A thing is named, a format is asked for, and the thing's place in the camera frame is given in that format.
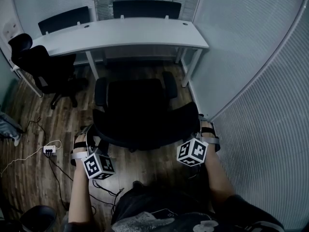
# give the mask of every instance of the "black and white cube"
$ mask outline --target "black and white cube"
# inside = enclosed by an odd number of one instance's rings
[[[193,138],[177,147],[177,161],[190,167],[205,161],[208,143]]]
[[[82,162],[89,179],[106,179],[115,173],[112,160],[109,157],[93,153],[83,158]]]

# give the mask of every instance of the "white desk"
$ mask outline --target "white desk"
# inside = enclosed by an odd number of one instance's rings
[[[203,49],[208,44],[196,27],[188,21],[161,18],[125,18],[91,22],[44,35],[33,41],[33,46],[43,45],[50,56],[86,52],[95,79],[98,72],[91,50],[121,45],[170,45],[178,47],[176,63],[183,48],[197,49],[182,86],[185,87]],[[36,87],[25,79],[38,94]]]

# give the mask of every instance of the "chair headrest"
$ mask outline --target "chair headrest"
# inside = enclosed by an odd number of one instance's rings
[[[32,38],[26,33],[22,33],[12,38],[9,42],[12,48],[12,55],[29,50],[32,47]]]

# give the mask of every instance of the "power strip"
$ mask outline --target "power strip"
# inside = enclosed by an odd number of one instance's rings
[[[56,146],[55,145],[47,145],[43,147],[43,153],[56,153]]]

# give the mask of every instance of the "black desk partition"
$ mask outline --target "black desk partition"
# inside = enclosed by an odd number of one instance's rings
[[[80,22],[81,24],[90,22],[89,8],[87,6],[57,14],[39,22],[38,24],[42,35],[45,35],[46,32],[52,33],[61,29],[76,26],[77,22]]]
[[[182,4],[179,2],[160,0],[126,0],[112,3],[114,18],[126,17],[158,17],[178,19]]]

